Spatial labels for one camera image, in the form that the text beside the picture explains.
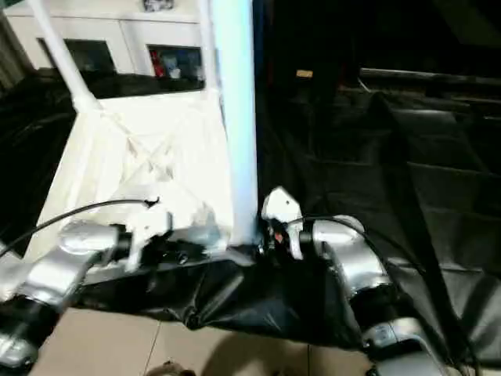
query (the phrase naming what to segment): cable connector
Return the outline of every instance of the cable connector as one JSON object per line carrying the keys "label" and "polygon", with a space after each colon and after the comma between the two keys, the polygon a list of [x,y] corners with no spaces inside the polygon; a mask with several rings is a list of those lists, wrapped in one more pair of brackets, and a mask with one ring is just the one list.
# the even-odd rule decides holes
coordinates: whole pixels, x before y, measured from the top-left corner
{"label": "cable connector", "polygon": [[151,200],[144,200],[144,203],[145,205],[148,207],[148,208],[151,208],[153,206],[155,206],[156,204],[160,203],[160,197],[157,197],[157,199],[155,201],[151,201]]}

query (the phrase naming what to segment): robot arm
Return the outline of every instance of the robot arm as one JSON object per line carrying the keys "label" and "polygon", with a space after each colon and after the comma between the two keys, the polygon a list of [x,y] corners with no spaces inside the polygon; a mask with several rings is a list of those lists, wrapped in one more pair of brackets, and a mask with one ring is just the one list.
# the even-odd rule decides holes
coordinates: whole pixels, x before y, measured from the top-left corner
{"label": "robot arm", "polygon": [[119,226],[76,222],[66,226],[59,243],[33,264],[3,262],[0,287],[9,290],[0,294],[8,298],[0,305],[0,367],[29,369],[88,270],[127,255],[131,239]]}
{"label": "robot arm", "polygon": [[336,273],[362,332],[364,349],[375,363],[368,374],[448,375],[408,297],[391,282],[366,243],[362,224],[347,216],[335,219],[340,222],[317,220],[302,230],[301,249],[313,250]]}
{"label": "robot arm", "polygon": [[364,351],[375,364],[368,375],[449,374],[409,297],[392,282],[357,219],[303,221],[299,205],[281,188],[268,196],[261,215],[269,224],[267,249],[285,249],[294,259],[323,259],[336,275]]}

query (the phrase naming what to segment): black cable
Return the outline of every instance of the black cable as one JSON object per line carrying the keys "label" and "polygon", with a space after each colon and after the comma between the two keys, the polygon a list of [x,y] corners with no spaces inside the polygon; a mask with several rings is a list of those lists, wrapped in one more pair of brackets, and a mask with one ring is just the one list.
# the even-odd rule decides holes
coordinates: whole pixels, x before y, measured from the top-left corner
{"label": "black cable", "polygon": [[109,201],[102,201],[102,202],[96,202],[94,204],[89,204],[82,206],[80,208],[76,208],[72,211],[67,211],[66,213],[63,213],[61,215],[58,215],[52,219],[50,219],[47,222],[43,222],[40,225],[28,230],[27,232],[21,234],[19,237],[17,237],[15,240],[11,241],[8,245],[6,245],[1,251],[0,251],[0,258],[3,257],[4,254],[6,254],[8,251],[11,251],[14,249],[14,247],[21,242],[22,240],[26,239],[27,237],[32,236],[34,233],[37,233],[40,230],[43,230],[45,227],[51,226],[52,224],[59,222],[65,218],[71,217],[72,215],[86,212],[95,208],[101,208],[102,206],[111,206],[111,205],[122,205],[122,204],[142,204],[147,206],[148,208],[151,208],[153,205],[155,205],[157,201],[148,201],[148,200],[135,200],[135,199],[124,199],[124,200],[109,200]]}
{"label": "black cable", "polygon": [[[379,252],[379,250],[376,247],[376,245],[374,244],[374,242],[369,238],[369,235],[367,233],[361,231],[360,229],[357,229],[355,226],[353,226],[351,223],[349,223],[346,220],[337,219],[337,218],[334,218],[333,216],[329,216],[329,215],[308,215],[308,216],[301,217],[301,218],[295,219],[293,221],[290,221],[287,223],[287,225],[289,226],[289,225],[293,225],[293,224],[299,223],[299,222],[316,221],[316,220],[325,220],[325,221],[331,221],[334,223],[339,223],[339,224],[344,225],[344,226],[348,227],[349,229],[355,231],[358,235],[363,237],[363,239],[373,249],[374,253],[379,258],[379,260],[382,261],[383,264],[388,263],[387,259]],[[383,239],[383,240],[387,241],[389,244],[391,244],[394,248],[398,249],[409,260],[411,266],[414,269],[416,269],[416,271],[423,277],[423,279],[424,280],[427,279],[426,270],[419,265],[419,263],[414,259],[413,255],[411,255],[403,246],[401,246],[399,243],[397,243],[396,241],[394,241],[390,237],[387,237],[386,235],[384,235],[383,233],[381,233],[377,230],[370,229],[370,228],[367,228],[367,230],[370,231],[371,233],[376,234],[378,237],[380,237],[381,239]],[[457,320],[458,326],[460,327],[459,319],[457,318],[456,315],[454,315],[454,316]],[[468,338],[468,336],[466,335],[466,333],[464,331],[461,331],[461,335],[463,336],[463,340],[466,343],[467,351],[470,353],[470,361],[471,361],[471,365],[473,366],[473,369],[474,369],[474,374],[476,376],[481,376],[482,372],[481,372],[481,368],[480,368],[480,363],[479,363],[478,358],[475,354],[473,345],[471,344],[470,339]],[[465,373],[464,373],[461,365],[458,363],[458,360],[451,360],[451,361],[452,361],[452,365],[459,371],[459,373],[461,375],[465,376]]]}

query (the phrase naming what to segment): tile floor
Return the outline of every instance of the tile floor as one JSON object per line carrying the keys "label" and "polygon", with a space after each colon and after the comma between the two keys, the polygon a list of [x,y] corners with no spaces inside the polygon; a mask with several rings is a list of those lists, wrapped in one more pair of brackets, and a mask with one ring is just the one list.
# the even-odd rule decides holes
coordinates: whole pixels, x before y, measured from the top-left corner
{"label": "tile floor", "polygon": [[364,355],[213,328],[71,309],[31,376],[143,376],[175,360],[197,376],[363,376]]}

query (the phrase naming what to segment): black plastic sheet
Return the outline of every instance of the black plastic sheet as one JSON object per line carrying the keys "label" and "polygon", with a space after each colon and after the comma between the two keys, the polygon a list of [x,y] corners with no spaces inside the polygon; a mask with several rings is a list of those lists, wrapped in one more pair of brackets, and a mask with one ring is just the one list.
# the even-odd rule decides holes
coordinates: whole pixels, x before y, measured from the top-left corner
{"label": "black plastic sheet", "polygon": [[[99,97],[165,91],[152,78],[88,81]],[[34,90],[32,85],[39,86]],[[23,209],[10,209],[19,223],[26,219],[11,227],[10,236],[36,220],[73,122],[68,93],[60,81],[51,85],[56,85],[53,78],[25,82],[14,93],[16,100],[7,101],[16,105],[10,112],[5,100],[0,103],[0,111],[9,115],[2,118],[5,156],[12,156],[10,150],[15,152],[18,145],[30,145],[28,140],[36,143],[36,132],[26,139],[19,133],[8,139],[14,125],[22,129],[37,124],[39,132],[50,128],[60,137],[58,143],[44,143],[47,150],[32,150],[32,164],[21,166],[15,190],[6,190],[4,184],[6,204],[21,200],[25,208],[33,208],[29,219]],[[499,109],[340,92],[332,103],[322,105],[312,105],[301,95],[259,93],[257,110],[260,201],[281,185],[306,215],[358,218],[380,252],[395,264],[392,274],[441,341],[436,301],[422,277],[402,250],[377,233],[400,244],[420,265],[430,267],[436,258],[452,306],[482,364],[501,367]],[[55,119],[61,124],[57,130]],[[47,164],[42,164],[45,156]],[[10,219],[2,216],[3,228]],[[190,328],[211,325],[346,349],[359,345],[334,278],[315,263],[277,267],[263,262],[242,269],[220,262],[156,272],[87,287],[78,305],[179,320]]]}

